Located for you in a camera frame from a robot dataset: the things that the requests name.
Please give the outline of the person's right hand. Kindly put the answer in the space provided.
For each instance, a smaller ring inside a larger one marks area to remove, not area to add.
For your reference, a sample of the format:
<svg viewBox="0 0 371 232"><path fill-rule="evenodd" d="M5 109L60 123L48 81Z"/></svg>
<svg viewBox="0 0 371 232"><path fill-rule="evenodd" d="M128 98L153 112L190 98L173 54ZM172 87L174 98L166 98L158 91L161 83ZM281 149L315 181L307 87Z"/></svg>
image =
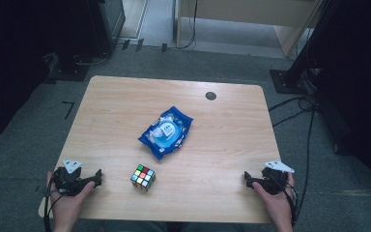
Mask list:
<svg viewBox="0 0 371 232"><path fill-rule="evenodd" d="M269 216L274 223L284 225L291 224L292 213L288 198L293 198L292 187L294 186L294 184L295 181L292 173L288 174L288 184L285 190L275 195L267 193L257 182L254 182L252 184L255 191L263 200L267 212L269 213Z"/></svg>

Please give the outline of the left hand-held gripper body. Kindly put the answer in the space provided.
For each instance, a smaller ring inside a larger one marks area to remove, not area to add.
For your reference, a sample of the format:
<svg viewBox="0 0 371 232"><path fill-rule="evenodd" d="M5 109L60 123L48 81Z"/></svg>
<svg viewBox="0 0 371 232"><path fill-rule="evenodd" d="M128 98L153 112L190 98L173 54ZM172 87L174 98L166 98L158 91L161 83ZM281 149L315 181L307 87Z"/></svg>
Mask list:
<svg viewBox="0 0 371 232"><path fill-rule="evenodd" d="M52 181L58 192L67 196L78 195L90 182L90 179L81 179L81 161L65 159L64 166L58 167L53 173Z"/></svg>

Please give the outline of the light wooden desk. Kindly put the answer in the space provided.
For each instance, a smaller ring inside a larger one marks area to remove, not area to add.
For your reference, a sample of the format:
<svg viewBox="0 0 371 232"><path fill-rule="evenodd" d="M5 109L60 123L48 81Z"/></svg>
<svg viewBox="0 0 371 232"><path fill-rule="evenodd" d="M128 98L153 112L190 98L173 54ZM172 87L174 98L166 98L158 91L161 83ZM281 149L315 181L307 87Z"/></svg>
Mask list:
<svg viewBox="0 0 371 232"><path fill-rule="evenodd" d="M282 52L289 56L304 30L318 19L324 0L173 0L176 47L182 18L203 18L272 25Z"/></svg>

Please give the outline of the dark cabinet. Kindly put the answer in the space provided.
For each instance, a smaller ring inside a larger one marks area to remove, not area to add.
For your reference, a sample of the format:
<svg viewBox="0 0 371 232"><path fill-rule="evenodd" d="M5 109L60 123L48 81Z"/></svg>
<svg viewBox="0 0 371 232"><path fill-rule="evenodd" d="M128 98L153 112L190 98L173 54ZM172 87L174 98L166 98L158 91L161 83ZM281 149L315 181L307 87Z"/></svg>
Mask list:
<svg viewBox="0 0 371 232"><path fill-rule="evenodd" d="M98 54L110 54L126 21L123 0L88 0L88 4Z"/></svg>

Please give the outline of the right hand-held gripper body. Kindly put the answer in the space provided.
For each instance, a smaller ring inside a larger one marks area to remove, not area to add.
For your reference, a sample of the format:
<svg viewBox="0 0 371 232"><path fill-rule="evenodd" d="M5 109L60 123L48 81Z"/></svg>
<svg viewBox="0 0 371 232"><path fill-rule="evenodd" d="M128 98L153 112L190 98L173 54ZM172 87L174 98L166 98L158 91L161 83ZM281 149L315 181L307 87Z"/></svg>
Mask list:
<svg viewBox="0 0 371 232"><path fill-rule="evenodd" d="M283 191L288 182L288 174L294 173L295 169L283 163L281 160L272 160L264 163L265 168L261 171L262 178L257 180L263 189L272 195Z"/></svg>

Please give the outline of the person's dark trousers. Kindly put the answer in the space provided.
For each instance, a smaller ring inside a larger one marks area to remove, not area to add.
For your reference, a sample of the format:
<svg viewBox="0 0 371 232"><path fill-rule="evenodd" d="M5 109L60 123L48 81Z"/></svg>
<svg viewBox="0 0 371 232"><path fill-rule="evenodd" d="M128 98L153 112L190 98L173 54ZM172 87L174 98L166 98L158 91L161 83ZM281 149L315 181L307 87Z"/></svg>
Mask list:
<svg viewBox="0 0 371 232"><path fill-rule="evenodd" d="M166 221L107 220L104 232L169 232ZM180 232L246 232L237 223L184 222Z"/></svg>

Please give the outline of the black curtain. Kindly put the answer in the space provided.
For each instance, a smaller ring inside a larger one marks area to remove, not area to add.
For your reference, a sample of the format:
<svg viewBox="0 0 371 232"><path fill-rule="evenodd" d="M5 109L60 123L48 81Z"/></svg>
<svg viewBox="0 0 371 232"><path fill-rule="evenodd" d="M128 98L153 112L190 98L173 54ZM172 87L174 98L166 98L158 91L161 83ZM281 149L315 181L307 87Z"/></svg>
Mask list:
<svg viewBox="0 0 371 232"><path fill-rule="evenodd" d="M315 79L336 114L334 151L371 169L371 0L328 0L309 41Z"/></svg>
<svg viewBox="0 0 371 232"><path fill-rule="evenodd" d="M66 69L88 47L89 0L0 0L0 134L49 75L44 55Z"/></svg>

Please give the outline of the person's left hand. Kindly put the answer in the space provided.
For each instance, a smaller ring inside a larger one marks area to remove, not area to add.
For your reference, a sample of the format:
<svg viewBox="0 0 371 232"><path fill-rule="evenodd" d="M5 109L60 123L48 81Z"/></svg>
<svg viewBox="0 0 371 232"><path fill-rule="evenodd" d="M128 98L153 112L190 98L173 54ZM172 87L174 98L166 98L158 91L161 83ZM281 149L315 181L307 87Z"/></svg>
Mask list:
<svg viewBox="0 0 371 232"><path fill-rule="evenodd" d="M86 198L94 189L95 183L89 182L76 196L61 195L54 184L51 183L52 172L47 172L47 182L50 184L50 199L53 204L53 216L60 218L77 218Z"/></svg>

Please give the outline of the black metal stand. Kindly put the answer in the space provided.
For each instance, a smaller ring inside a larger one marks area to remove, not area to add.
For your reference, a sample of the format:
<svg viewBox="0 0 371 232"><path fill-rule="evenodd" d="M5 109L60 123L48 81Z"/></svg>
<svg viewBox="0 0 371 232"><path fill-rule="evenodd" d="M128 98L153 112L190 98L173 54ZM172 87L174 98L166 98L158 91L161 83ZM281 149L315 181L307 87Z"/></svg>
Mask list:
<svg viewBox="0 0 371 232"><path fill-rule="evenodd" d="M327 0L327 3L323 4L312 35L307 37L305 46L291 68L288 71L270 70L273 86L278 94L308 94L302 74L307 69L317 66L315 58L317 42L322 38L328 24L329 8L331 7L330 1Z"/></svg>

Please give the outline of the blue wet wipes pack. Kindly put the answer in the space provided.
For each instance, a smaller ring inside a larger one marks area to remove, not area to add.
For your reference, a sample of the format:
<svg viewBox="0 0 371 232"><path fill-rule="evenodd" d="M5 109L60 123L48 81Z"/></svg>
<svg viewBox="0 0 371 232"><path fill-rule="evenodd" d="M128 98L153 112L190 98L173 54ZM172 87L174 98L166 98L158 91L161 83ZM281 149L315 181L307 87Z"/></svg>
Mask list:
<svg viewBox="0 0 371 232"><path fill-rule="evenodd" d="M193 119L177 107L164 111L138 138L158 159L182 147Z"/></svg>

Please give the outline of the black stand base plate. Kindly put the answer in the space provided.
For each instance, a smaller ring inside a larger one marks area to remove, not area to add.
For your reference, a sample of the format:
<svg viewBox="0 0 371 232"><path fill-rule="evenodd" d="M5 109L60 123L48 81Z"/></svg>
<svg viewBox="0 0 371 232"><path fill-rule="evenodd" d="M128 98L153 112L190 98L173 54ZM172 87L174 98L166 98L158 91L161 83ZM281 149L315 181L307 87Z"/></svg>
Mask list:
<svg viewBox="0 0 371 232"><path fill-rule="evenodd" d="M82 65L76 57L59 57L53 55L55 64L51 68L48 80L77 81L82 82L87 72L88 65Z"/></svg>

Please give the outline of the multicoloured puzzle cube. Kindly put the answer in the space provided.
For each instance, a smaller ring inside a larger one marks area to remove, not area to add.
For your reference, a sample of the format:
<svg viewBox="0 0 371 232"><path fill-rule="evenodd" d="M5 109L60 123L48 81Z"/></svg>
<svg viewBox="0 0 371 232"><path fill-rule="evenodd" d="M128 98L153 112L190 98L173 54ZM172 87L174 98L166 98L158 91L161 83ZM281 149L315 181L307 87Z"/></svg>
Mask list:
<svg viewBox="0 0 371 232"><path fill-rule="evenodd" d="M156 180L156 172L142 164L138 164L131 175L131 183L143 191L148 191Z"/></svg>

